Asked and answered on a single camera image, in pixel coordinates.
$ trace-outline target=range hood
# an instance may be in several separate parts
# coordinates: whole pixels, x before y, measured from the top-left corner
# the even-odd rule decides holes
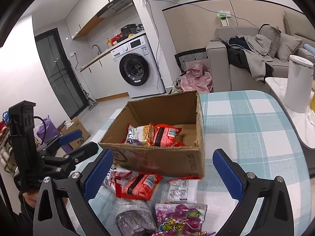
[[[120,11],[128,8],[132,4],[132,0],[113,0],[106,4],[100,11],[96,14],[97,18],[110,18],[115,16]]]

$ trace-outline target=washing machine door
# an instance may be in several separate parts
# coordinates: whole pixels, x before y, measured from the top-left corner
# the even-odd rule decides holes
[[[120,74],[130,85],[141,86],[150,76],[150,67],[145,58],[139,54],[130,53],[120,60]]]

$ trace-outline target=kitchen faucet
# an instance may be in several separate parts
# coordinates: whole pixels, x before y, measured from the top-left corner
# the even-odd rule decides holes
[[[92,49],[94,48],[94,46],[98,47],[100,53],[97,52],[97,54],[100,55],[100,54],[102,53],[102,52],[100,51],[100,47],[99,47],[98,45],[94,44],[94,45],[92,46]]]

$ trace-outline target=beige wall panel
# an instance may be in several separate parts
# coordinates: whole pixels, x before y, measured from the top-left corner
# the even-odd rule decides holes
[[[259,28],[263,24],[279,26],[281,31],[284,30],[283,12],[284,10],[292,11],[296,14],[301,14],[287,7],[274,3],[256,1],[256,0],[231,0],[235,15],[239,18],[245,18]],[[251,25],[245,20],[237,19],[239,26]]]
[[[212,11],[230,11],[229,0],[210,0],[194,3]],[[206,11],[194,5],[184,5],[163,12],[177,53],[205,48],[213,38],[217,27],[222,26],[217,13]],[[228,18],[236,25],[234,17]]]

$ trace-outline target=gray pillow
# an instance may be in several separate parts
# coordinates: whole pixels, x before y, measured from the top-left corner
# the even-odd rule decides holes
[[[272,58],[275,57],[279,44],[280,44],[280,31],[278,26],[270,26],[270,25],[264,25],[261,27],[259,34],[262,34],[263,36],[267,37],[269,40],[271,40],[270,50],[268,52],[268,55]]]
[[[291,54],[295,54],[302,44],[302,39],[281,33],[280,45],[276,57],[283,62],[289,61]]]

